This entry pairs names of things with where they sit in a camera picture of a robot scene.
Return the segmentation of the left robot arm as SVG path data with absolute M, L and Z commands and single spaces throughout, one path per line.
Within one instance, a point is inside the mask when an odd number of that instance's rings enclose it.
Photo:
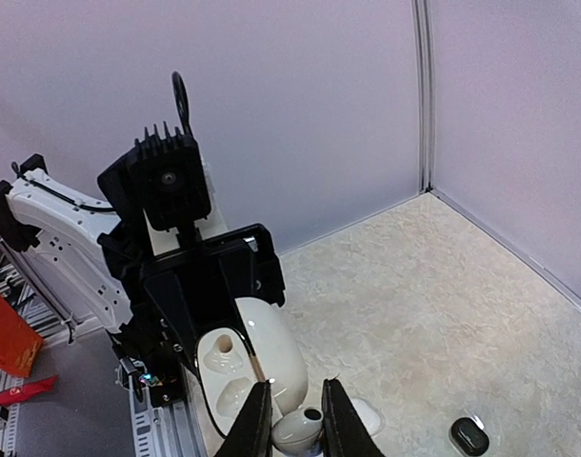
M 53 180 L 40 155 L 14 170 L 0 182 L 0 235 L 69 283 L 129 374 L 166 385 L 181 368 L 232 370 L 230 339 L 205 343 L 227 328 L 258 378 L 281 378 L 270 233 L 227 229 L 197 151 L 131 151 L 99 176 L 102 199 Z

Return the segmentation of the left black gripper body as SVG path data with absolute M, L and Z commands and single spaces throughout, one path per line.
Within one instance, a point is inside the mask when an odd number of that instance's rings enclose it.
M 132 236 L 125 224 L 97 238 L 110 275 L 119 280 L 130 298 L 130 321 L 121 326 L 119 340 L 130 341 L 141 353 L 173 334 L 143 288 L 146 277 L 174 273 L 184 291 L 197 342 L 210 330 L 228 325 L 233 313 L 218 260 L 226 271 L 236 300 L 254 297 L 281 307 L 285 283 L 270 232 L 261 224 L 235 229 L 209 239 L 196 240 L 166 254 Z

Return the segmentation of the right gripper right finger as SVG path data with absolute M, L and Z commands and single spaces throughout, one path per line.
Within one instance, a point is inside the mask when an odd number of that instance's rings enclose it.
M 338 379 L 322 387 L 323 453 L 328 457 L 384 457 Z

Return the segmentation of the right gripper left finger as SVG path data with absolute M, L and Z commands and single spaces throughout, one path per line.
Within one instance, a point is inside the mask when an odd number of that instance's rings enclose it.
M 270 457 L 272 413 L 270 382 L 255 383 L 216 457 Z

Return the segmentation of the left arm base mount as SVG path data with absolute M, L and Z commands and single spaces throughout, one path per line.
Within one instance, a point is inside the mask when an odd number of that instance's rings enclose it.
M 108 336 L 139 403 L 146 395 L 152 407 L 167 407 L 185 398 L 181 365 L 169 341 L 156 343 L 141 353 L 130 341 L 123 345 L 119 334 Z

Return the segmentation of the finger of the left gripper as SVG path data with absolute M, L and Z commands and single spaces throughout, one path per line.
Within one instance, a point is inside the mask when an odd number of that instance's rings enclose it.
M 236 297 L 235 297 L 235 294 L 233 293 L 233 290 L 232 290 L 232 283 L 230 282 L 230 279 L 228 278 L 228 275 L 227 275 L 225 262 L 223 260 L 219 259 L 218 260 L 218 267 L 221 269 L 221 275 L 222 275 L 222 278 L 225 282 L 227 294 L 229 295 L 230 306 L 232 308 L 232 313 L 233 313 L 233 328 L 237 331 L 238 335 L 240 336 L 240 338 L 243 341 L 244 347 L 246 348 L 247 353 L 249 355 L 250 364 L 251 364 L 252 370 L 254 371 L 256 379 L 259 382 L 266 382 L 267 377 L 265 376 L 263 369 L 260 365 L 260 362 L 259 362 L 258 357 L 256 355 L 255 349 L 254 349 L 253 344 L 251 342 L 248 330 L 247 330 L 246 325 L 244 323 L 242 314 L 240 312 L 240 308 L 237 305 Z
M 168 324 L 173 341 L 182 348 L 186 368 L 196 371 L 197 332 L 177 276 L 174 273 L 161 273 L 146 277 L 143 288 Z

